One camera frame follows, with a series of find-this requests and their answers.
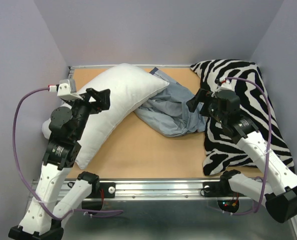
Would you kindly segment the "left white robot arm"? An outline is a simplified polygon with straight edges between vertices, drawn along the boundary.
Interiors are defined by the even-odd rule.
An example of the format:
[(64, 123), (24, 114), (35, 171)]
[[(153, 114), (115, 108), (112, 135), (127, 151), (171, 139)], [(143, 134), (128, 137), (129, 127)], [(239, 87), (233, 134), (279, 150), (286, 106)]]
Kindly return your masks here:
[(22, 182), (33, 198), (21, 222), (9, 230), (13, 240), (60, 240), (64, 234), (63, 220), (77, 211), (86, 197), (95, 197), (100, 191), (100, 178), (94, 173), (82, 172), (66, 196), (58, 201), (62, 185), (71, 171), (81, 149), (82, 137), (89, 116), (110, 108), (109, 89), (85, 93), (68, 92), (57, 95), (69, 106), (56, 108), (50, 116), (51, 131), (42, 158), (41, 174), (35, 190), (25, 179)]

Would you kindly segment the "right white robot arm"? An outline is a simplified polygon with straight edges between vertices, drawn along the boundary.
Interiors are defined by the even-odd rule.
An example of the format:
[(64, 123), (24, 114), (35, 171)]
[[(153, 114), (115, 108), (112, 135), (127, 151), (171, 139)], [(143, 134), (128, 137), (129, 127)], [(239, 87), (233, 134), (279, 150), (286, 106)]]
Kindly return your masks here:
[(265, 206), (269, 215), (284, 223), (297, 215), (297, 175), (280, 160), (264, 140), (258, 127), (240, 109), (240, 98), (232, 90), (217, 92), (199, 89), (187, 101), (190, 112), (199, 103), (200, 114), (216, 120), (224, 131), (264, 174), (262, 182), (246, 177), (238, 170), (225, 171), (216, 190), (223, 195), (242, 194)]

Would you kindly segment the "white pillow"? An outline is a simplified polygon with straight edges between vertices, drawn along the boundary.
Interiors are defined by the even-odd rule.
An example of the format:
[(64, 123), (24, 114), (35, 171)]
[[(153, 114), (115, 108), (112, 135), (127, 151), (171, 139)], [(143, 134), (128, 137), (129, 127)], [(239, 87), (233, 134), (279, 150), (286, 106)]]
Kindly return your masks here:
[(75, 160), (78, 167), (85, 169), (123, 119), (168, 85), (167, 81), (128, 63), (113, 66), (84, 85), (78, 94), (88, 88), (110, 89), (110, 108), (89, 116), (78, 141), (81, 145)]

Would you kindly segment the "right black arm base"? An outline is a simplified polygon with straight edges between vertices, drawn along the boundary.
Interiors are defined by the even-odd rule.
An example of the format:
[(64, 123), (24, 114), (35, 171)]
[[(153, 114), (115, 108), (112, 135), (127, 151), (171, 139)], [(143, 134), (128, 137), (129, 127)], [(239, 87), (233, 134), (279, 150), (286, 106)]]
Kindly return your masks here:
[(215, 198), (217, 207), (212, 207), (222, 213), (236, 214), (240, 207), (240, 195), (230, 189), (222, 188), (219, 181), (207, 181), (202, 184), (200, 195), (205, 198)]

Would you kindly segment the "grey-blue pillowcase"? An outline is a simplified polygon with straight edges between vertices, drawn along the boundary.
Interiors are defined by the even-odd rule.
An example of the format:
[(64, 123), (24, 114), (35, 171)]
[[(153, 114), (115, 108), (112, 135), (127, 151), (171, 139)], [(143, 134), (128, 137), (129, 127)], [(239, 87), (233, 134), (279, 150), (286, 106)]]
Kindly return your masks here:
[(195, 112), (190, 112), (187, 106), (194, 94), (157, 67), (149, 73), (167, 82), (168, 86), (139, 106), (134, 111), (136, 116), (169, 138), (204, 132), (206, 120), (198, 113), (203, 104), (199, 103)]

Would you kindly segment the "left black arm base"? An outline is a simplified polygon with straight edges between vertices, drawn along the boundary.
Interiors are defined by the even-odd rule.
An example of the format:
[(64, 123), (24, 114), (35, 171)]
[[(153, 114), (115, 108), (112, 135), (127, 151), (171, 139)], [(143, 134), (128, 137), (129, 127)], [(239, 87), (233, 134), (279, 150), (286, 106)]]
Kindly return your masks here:
[(105, 200), (115, 198), (115, 192), (115, 182), (100, 182), (98, 190), (92, 190), (91, 194), (82, 201), (81, 208), (95, 211), (103, 210)]

